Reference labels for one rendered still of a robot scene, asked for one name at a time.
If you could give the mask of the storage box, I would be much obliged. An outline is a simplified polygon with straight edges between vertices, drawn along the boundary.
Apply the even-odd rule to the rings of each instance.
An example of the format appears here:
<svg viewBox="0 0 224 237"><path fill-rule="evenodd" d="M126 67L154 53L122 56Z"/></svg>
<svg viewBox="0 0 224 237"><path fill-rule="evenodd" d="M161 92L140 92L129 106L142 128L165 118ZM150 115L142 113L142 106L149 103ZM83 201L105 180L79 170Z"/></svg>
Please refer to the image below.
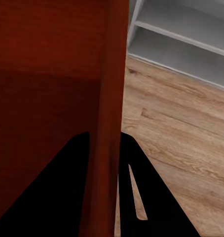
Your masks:
<svg viewBox="0 0 224 237"><path fill-rule="evenodd" d="M0 0L0 218L74 136L78 237L114 237L129 0Z"/></svg>

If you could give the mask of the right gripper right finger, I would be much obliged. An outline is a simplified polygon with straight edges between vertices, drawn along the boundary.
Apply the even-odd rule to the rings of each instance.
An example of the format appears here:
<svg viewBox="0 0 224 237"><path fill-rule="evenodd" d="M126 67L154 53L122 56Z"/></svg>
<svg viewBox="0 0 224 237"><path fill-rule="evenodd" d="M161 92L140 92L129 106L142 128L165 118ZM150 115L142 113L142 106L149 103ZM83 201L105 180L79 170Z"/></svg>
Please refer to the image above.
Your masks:
<svg viewBox="0 0 224 237"><path fill-rule="evenodd" d="M137 218L129 165L148 220ZM121 237L200 237L137 141L123 132L118 184Z"/></svg>

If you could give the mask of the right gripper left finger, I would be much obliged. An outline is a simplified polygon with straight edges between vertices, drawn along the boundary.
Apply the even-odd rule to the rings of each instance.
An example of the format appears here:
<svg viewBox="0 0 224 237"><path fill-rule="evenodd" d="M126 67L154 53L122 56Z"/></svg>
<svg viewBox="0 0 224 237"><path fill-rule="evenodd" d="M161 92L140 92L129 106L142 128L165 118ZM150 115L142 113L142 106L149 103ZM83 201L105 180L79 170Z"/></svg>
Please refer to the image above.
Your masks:
<svg viewBox="0 0 224 237"><path fill-rule="evenodd" d="M0 237L78 237L89 132L72 137L0 218Z"/></svg>

